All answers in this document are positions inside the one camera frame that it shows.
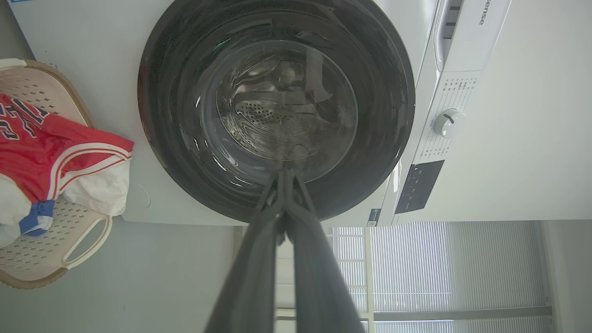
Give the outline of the red basketball jersey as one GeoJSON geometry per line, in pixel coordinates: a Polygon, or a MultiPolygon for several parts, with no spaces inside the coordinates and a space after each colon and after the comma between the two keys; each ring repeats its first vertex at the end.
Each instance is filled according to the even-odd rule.
{"type": "Polygon", "coordinates": [[[31,202],[54,200],[76,180],[121,165],[134,145],[0,93],[0,175],[31,202]]]}

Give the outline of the blue and white garment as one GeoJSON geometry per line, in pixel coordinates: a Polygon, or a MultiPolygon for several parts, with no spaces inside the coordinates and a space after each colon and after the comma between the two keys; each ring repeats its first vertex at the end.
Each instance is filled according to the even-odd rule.
{"type": "Polygon", "coordinates": [[[34,203],[29,215],[19,222],[21,234],[34,237],[46,234],[53,224],[54,207],[55,200],[34,203]]]}

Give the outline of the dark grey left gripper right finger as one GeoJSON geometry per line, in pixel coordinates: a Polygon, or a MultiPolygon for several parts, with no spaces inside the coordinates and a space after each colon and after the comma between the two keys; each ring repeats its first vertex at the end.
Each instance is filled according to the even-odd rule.
{"type": "Polygon", "coordinates": [[[297,333],[365,333],[304,182],[292,169],[285,171],[284,180],[297,333]]]}

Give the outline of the steel washing drum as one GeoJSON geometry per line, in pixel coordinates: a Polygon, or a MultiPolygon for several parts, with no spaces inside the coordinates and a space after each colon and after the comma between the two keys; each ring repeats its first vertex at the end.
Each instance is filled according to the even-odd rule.
{"type": "Polygon", "coordinates": [[[269,160],[339,158],[357,131],[358,103],[349,79],[309,47],[264,47],[225,64],[216,103],[231,137],[269,160]]]}

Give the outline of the black round washer door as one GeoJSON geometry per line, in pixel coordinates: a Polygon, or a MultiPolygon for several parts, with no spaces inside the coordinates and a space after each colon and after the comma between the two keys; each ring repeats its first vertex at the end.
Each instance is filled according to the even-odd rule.
{"type": "Polygon", "coordinates": [[[320,219],[352,209],[393,171],[413,123],[412,64],[373,0],[174,0],[148,38],[138,80],[144,132],[165,170],[195,200],[242,222],[280,168],[299,174],[320,219]],[[269,160],[228,133],[218,75],[264,47],[309,47],[346,74],[358,123],[339,158],[269,160]]]}

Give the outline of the white detergent drawer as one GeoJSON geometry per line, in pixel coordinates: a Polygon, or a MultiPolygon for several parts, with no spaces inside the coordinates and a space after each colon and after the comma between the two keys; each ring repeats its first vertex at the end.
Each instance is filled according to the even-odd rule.
{"type": "Polygon", "coordinates": [[[452,38],[464,0],[438,0],[435,22],[432,27],[432,42],[435,63],[439,72],[444,71],[446,57],[452,46],[452,38]]]}

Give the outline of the beige plastic laundry basket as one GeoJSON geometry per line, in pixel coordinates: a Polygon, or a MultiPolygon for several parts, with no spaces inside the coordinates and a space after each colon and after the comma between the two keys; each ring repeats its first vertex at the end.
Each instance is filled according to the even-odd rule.
{"type": "MultiPolygon", "coordinates": [[[[74,85],[50,65],[16,58],[0,59],[0,92],[23,97],[47,111],[94,127],[74,85]]],[[[39,237],[22,235],[0,248],[0,283],[22,290],[48,286],[82,264],[108,238],[111,217],[60,198],[53,225],[39,237]]]]}

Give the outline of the white washing machine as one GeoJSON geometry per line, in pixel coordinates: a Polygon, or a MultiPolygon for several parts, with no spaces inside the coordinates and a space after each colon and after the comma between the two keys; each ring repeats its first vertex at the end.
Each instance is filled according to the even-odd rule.
{"type": "MultiPolygon", "coordinates": [[[[78,89],[101,130],[135,142],[123,218],[171,225],[245,225],[206,207],[171,178],[154,153],[139,111],[139,70],[154,26],[174,0],[6,0],[35,59],[78,89]]],[[[415,104],[405,148],[387,179],[363,202],[323,226],[390,226],[414,164],[445,160],[452,139],[433,131],[448,108],[466,114],[499,38],[512,0],[464,0],[444,71],[435,63],[432,27],[438,0],[373,0],[403,39],[412,64],[415,104]]]]}

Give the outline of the white program dial knob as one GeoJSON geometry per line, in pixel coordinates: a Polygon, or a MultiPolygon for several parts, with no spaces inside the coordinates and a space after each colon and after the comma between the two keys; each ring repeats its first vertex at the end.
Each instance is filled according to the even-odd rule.
{"type": "Polygon", "coordinates": [[[467,115],[456,108],[443,111],[433,124],[433,131],[445,139],[454,138],[467,119],[467,115]]]}

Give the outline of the black display panel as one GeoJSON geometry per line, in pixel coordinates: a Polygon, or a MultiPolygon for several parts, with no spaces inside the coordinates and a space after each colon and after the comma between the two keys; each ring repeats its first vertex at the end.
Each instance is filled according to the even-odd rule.
{"type": "Polygon", "coordinates": [[[412,165],[394,213],[408,213],[425,208],[443,164],[444,160],[412,165]]]}

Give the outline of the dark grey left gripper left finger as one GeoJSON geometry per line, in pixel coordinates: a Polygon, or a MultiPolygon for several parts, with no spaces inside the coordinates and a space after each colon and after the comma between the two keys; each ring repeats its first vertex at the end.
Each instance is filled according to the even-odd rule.
{"type": "Polygon", "coordinates": [[[284,240],[284,172],[254,209],[204,333],[273,333],[276,250],[284,240]]]}

